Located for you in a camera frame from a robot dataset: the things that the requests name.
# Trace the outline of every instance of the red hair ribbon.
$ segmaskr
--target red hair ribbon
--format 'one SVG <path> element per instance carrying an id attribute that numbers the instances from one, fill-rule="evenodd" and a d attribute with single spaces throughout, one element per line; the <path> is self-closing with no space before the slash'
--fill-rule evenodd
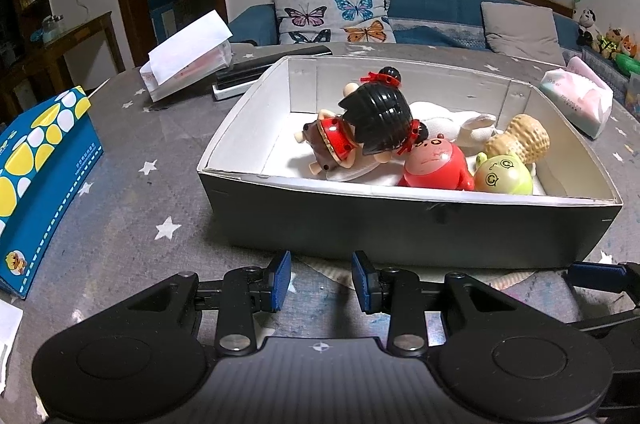
<path id="1" fill-rule="evenodd" d="M 418 138 L 418 133 L 420 131 L 420 121 L 417 119 L 413 119 L 411 121 L 411 128 L 409 130 L 409 136 L 404 141 L 404 144 L 400 146 L 398 150 L 398 155 L 401 155 L 405 151 L 411 153 L 411 149 L 414 147 L 415 139 Z"/>
<path id="2" fill-rule="evenodd" d="M 385 84 L 390 84 L 394 88 L 400 87 L 400 81 L 395 77 L 391 77 L 386 73 L 373 73 L 372 71 L 366 77 L 361 77 L 360 82 L 372 82 L 374 80 L 384 82 Z"/>

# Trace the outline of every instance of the blue gripper pad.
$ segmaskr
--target blue gripper pad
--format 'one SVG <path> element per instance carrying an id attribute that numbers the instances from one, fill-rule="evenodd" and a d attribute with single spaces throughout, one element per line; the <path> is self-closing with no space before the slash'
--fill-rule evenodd
<path id="1" fill-rule="evenodd" d="M 360 264 L 360 260 L 356 256 L 356 253 L 351 255 L 351 279 L 353 280 L 353 287 L 356 289 L 356 294 L 358 295 L 360 310 L 363 312 L 370 311 L 371 296 L 369 295 L 367 276 Z"/>
<path id="2" fill-rule="evenodd" d="M 569 266 L 566 277 L 576 287 L 604 292 L 620 293 L 628 286 L 623 265 L 578 262 Z"/>
<path id="3" fill-rule="evenodd" d="M 284 298 L 287 295 L 289 282 L 291 281 L 291 253 L 287 250 L 282 261 L 278 265 L 273 278 L 273 290 L 271 291 L 271 307 L 274 311 L 282 310 Z"/>

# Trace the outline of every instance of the wooden side table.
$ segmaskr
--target wooden side table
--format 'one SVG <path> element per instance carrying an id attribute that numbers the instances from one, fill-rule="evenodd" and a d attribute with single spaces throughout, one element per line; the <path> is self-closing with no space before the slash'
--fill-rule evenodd
<path id="1" fill-rule="evenodd" d="M 40 73 L 43 70 L 49 75 L 49 80 L 55 93 L 62 93 L 67 89 L 73 88 L 74 83 L 66 67 L 64 55 L 73 47 L 102 31 L 104 31 L 107 45 L 118 73 L 125 71 L 122 54 L 120 53 L 118 42 L 116 41 L 116 36 L 113 31 L 110 11 L 72 28 L 60 37 L 44 44 L 41 48 L 33 52 L 33 54 L 28 55 L 23 60 L 14 64 L 14 67 L 5 76 L 0 78 L 0 96 L 7 108 L 9 116 L 15 118 L 22 112 L 22 108 L 13 93 L 14 87 L 20 84 L 25 78 Z"/>

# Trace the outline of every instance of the metal screw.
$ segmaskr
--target metal screw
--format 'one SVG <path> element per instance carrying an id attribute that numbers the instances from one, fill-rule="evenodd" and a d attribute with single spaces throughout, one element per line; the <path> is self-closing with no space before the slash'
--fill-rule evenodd
<path id="1" fill-rule="evenodd" d="M 233 352 L 239 352 L 244 350 L 251 344 L 251 339 L 242 334 L 229 334 L 228 336 L 220 339 L 220 346 Z"/>
<path id="2" fill-rule="evenodd" d="M 402 334 L 394 338 L 394 346 L 397 346 L 401 350 L 414 352 L 424 346 L 424 339 L 414 334 Z"/>

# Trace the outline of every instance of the blue tissue box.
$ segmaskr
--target blue tissue box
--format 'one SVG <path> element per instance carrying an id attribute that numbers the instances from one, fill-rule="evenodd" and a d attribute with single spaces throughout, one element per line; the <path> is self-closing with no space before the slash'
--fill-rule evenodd
<path id="1" fill-rule="evenodd" d="M 102 155 L 80 86 L 0 134 L 0 287 L 26 298 L 66 208 Z"/>

